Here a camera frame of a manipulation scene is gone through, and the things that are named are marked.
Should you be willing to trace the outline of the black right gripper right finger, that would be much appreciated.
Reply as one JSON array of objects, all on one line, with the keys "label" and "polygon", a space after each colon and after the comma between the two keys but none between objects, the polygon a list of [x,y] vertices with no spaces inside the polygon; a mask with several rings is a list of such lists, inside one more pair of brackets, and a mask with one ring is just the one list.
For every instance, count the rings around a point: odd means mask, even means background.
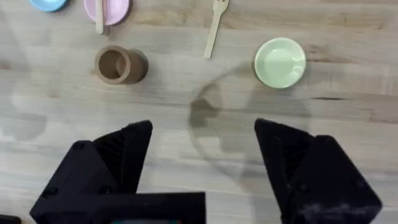
[{"label": "black right gripper right finger", "polygon": [[258,118],[254,124],[282,223],[371,223],[382,201],[329,135]]}]

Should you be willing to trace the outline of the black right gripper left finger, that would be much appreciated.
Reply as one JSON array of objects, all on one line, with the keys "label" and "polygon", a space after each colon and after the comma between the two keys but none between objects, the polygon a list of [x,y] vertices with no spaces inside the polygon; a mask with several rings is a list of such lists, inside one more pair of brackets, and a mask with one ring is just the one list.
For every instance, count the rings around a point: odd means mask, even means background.
[{"label": "black right gripper left finger", "polygon": [[153,125],[131,123],[93,141],[74,142],[29,214],[36,223],[94,223],[137,192]]}]

